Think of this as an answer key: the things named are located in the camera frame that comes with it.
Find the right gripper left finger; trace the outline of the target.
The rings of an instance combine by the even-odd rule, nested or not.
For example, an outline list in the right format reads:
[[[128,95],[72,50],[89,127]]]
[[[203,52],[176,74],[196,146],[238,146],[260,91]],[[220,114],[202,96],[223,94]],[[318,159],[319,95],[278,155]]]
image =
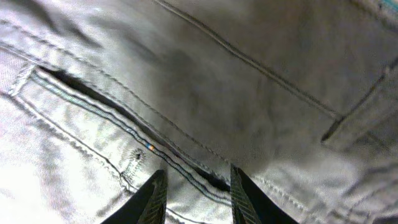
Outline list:
[[[102,224],[164,224],[167,178],[157,170],[139,190]]]

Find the grey shorts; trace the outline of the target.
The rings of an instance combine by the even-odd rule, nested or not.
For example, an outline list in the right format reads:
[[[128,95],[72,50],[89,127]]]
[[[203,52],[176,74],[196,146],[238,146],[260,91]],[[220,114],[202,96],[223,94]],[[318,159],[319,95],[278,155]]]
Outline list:
[[[396,1],[2,1],[1,222],[397,222]]]

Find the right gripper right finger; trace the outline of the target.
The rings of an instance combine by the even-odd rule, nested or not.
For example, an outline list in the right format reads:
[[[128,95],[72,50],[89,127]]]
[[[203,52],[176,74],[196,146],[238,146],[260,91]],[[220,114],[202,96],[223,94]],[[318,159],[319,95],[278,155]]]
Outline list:
[[[234,224],[298,224],[233,164],[230,179]]]

